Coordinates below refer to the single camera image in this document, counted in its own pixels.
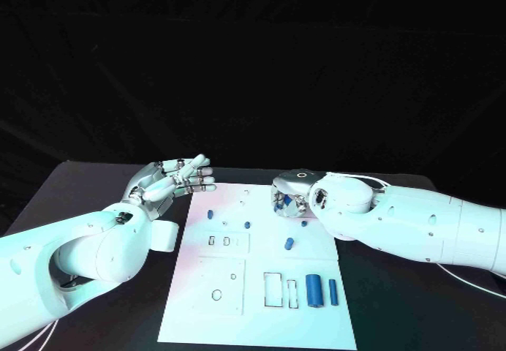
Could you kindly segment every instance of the robotic hand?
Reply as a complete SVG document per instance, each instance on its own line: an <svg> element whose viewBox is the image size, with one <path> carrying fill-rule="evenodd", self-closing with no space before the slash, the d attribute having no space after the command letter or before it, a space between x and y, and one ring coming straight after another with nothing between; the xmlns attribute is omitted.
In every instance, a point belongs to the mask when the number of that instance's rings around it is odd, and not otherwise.
<svg viewBox="0 0 506 351"><path fill-rule="evenodd" d="M0 348L125 282L150 249L173 251L178 226L157 218L174 197L216 189L209 163L203 155L150 163L119 203L0 238ZM50 260L66 274L88 279L60 284Z"/></svg>
<svg viewBox="0 0 506 351"><path fill-rule="evenodd" d="M380 183L375 189L356 178ZM341 240L409 260L506 274L506 213L422 189L362 176L291 170L272 182L278 215L310 216Z"/></svg>

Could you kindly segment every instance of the table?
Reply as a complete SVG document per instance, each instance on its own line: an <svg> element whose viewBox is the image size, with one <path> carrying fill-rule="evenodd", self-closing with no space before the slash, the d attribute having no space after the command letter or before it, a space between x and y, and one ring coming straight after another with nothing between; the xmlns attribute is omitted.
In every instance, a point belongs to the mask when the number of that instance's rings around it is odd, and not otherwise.
<svg viewBox="0 0 506 351"><path fill-rule="evenodd" d="M105 208L119 200L128 179L141 167L59 164L7 235ZM279 173L281 170L214 168L217 182L226 183L271 184ZM419 175L367 175L392 185L435 190L429 179ZM44 350L265 350L155 341L189 206L190 196L180 197L163 216L180 226L174 252L150 252L135 277L60 319ZM360 351L506 348L503 298L462 284L434 264L403 260L357 241L336 240L336 245ZM503 283L490 273L454 266L449 270L501 293ZM27 336L4 351L18 350L30 339ZM37 350L40 343L34 345L29 350Z"/></svg>

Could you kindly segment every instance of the blue cylinder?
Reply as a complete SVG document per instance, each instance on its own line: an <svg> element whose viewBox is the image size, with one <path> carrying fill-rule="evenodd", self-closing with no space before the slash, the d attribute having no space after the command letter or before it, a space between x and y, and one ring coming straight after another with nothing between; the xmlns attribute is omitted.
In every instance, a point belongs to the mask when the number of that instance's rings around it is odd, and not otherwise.
<svg viewBox="0 0 506 351"><path fill-rule="evenodd" d="M305 276L305 290L308 291L308 306L323 307L321 278L317 274Z"/></svg>
<svg viewBox="0 0 506 351"><path fill-rule="evenodd" d="M287 243L284 244L284 248L285 248L287 250L291 250L291 249L292 249L292 239L291 239L291 238L287 239Z"/></svg>
<svg viewBox="0 0 506 351"><path fill-rule="evenodd" d="M334 279L328 280L328 287L330 287L330 304L333 306L337 306L337 286L336 286Z"/></svg>

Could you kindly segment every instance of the white sheet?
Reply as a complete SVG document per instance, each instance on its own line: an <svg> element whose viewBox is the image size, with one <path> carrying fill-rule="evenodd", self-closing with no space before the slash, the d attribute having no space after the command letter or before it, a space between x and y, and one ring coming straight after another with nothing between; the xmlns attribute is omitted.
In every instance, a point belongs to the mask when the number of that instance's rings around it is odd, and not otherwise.
<svg viewBox="0 0 506 351"><path fill-rule="evenodd" d="M212 219L207 210L213 210ZM307 227L300 225L302 219L274 214L269 186L217 184L214 192L193 195L158 342L356 350L334 238L317 219L304 220ZM209 236L214 236L213 245ZM284 249L288 237L294 239L289 251ZM212 258L200 263L202 257ZM202 268L206 260L212 263ZM235 273L239 262L245 270ZM281 273L282 308L264 306L264 272ZM311 273L323 282L318 309L308 307L305 298L305 274ZM232 274L233 281L223 280ZM298 309L288 308L288 279L297 283ZM337 306L330 305L328 279L337 283ZM212 299L214 290L220 290L219 301Z"/></svg>

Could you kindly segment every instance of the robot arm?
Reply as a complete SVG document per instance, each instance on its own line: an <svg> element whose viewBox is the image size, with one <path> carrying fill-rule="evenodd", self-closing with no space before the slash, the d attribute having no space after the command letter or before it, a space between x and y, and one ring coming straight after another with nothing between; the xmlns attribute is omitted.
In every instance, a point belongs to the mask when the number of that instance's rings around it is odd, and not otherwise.
<svg viewBox="0 0 506 351"><path fill-rule="evenodd" d="M338 173L282 173L272 182L274 211L321 221L341 240L409 260L467 265L506 274L504 210L422 189L370 188Z"/></svg>
<svg viewBox="0 0 506 351"><path fill-rule="evenodd" d="M140 271L150 249L171 252L178 226L157 218L173 198L213 191L209 159L148 164L102 211L0 239L0 348L62 318ZM50 262L83 284L60 284Z"/></svg>

